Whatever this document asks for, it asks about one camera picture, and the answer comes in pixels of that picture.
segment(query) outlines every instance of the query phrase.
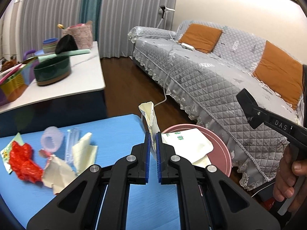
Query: dark brown floor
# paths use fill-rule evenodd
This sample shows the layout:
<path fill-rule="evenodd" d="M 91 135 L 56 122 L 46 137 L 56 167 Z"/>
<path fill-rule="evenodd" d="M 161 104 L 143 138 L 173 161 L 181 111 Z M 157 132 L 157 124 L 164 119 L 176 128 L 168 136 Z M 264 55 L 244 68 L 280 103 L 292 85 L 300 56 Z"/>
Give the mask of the dark brown floor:
<path fill-rule="evenodd" d="M 162 88 L 130 58 L 102 59 L 101 66 L 106 83 L 105 97 L 109 117 L 136 114 L 141 115 L 139 105 L 152 101 L 154 104 L 164 99 Z M 185 111 L 170 97 L 155 107 L 157 122 L 161 131 L 180 123 L 192 123 Z M 232 168 L 230 178 L 239 184 L 242 175 Z"/>

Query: human hand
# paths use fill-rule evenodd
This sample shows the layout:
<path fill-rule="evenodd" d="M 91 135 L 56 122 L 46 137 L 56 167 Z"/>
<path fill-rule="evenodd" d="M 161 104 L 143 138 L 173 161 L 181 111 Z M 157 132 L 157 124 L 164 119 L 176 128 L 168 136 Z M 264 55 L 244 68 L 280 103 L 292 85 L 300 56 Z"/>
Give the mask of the human hand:
<path fill-rule="evenodd" d="M 291 152 L 289 145 L 285 148 L 283 158 L 279 162 L 279 169 L 274 184 L 274 198 L 282 202 L 285 198 L 291 198 L 294 194 L 295 176 L 307 176 L 307 159 L 291 163 Z M 304 202 L 307 196 L 307 179 L 303 183 L 293 202 L 288 208 L 289 212 L 295 212 Z"/>

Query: torn paper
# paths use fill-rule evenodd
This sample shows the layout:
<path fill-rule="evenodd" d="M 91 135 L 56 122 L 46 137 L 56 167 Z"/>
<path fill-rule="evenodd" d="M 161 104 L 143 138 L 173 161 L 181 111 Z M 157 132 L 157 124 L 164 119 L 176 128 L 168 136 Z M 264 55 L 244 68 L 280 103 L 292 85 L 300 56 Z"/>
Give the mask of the torn paper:
<path fill-rule="evenodd" d="M 213 151 L 213 144 L 197 128 L 164 133 L 162 142 L 172 145 L 177 155 L 186 158 L 194 165 L 205 168 L 211 164 L 207 154 Z"/>
<path fill-rule="evenodd" d="M 9 164 L 9 159 L 10 159 L 10 152 L 11 152 L 11 149 L 12 149 L 12 142 L 13 141 L 16 141 L 21 146 L 24 145 L 24 142 L 21 138 L 20 133 L 17 133 L 17 135 L 9 142 L 9 144 L 3 150 L 0 151 L 0 155 L 2 157 L 4 167 L 7 171 L 7 173 L 9 173 L 9 174 L 12 172 L 11 166 Z"/>
<path fill-rule="evenodd" d="M 157 118 L 156 114 L 154 112 L 154 103 L 153 102 L 147 102 L 142 103 L 139 105 L 139 109 L 143 116 L 145 117 L 145 120 L 148 125 L 148 130 L 151 135 L 151 143 L 152 146 L 150 148 L 150 152 L 153 155 L 155 159 L 157 159 L 156 156 L 156 134 L 160 131 L 158 124 L 157 124 Z"/>
<path fill-rule="evenodd" d="M 78 175 L 95 164 L 98 146 L 90 145 L 91 137 L 92 133 L 86 133 L 72 147 L 74 166 Z"/>
<path fill-rule="evenodd" d="M 62 159 L 51 155 L 41 177 L 46 187 L 53 189 L 53 194 L 60 193 L 76 178 L 75 172 Z"/>

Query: gray quilted sofa cover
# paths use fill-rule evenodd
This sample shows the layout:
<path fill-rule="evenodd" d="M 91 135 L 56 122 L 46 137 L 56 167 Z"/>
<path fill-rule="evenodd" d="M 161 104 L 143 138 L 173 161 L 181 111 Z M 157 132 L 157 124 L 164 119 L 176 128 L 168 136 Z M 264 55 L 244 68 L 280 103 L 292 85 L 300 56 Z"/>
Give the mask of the gray quilted sofa cover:
<path fill-rule="evenodd" d="M 191 23 L 223 30 L 210 54 L 183 49 L 175 42 Z M 302 122 L 303 102 L 300 100 L 294 111 L 278 94 L 252 76 L 261 59 L 265 39 L 201 21 L 183 21 L 177 32 L 135 27 L 128 37 L 135 44 L 133 57 L 154 80 L 165 85 L 166 94 L 172 96 L 192 120 L 224 141 L 232 166 L 243 174 L 242 187 L 252 190 L 275 177 L 287 141 L 263 124 L 252 129 L 236 95 L 246 88 L 260 107 L 298 124 Z"/>

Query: green oval pot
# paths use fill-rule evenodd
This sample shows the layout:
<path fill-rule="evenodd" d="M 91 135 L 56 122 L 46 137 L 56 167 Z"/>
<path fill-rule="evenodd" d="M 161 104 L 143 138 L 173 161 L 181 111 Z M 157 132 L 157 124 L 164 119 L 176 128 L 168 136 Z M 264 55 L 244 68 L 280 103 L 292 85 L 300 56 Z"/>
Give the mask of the green oval pot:
<path fill-rule="evenodd" d="M 38 64 L 34 68 L 34 76 L 39 86 L 58 82 L 71 74 L 69 56 L 57 56 Z"/>

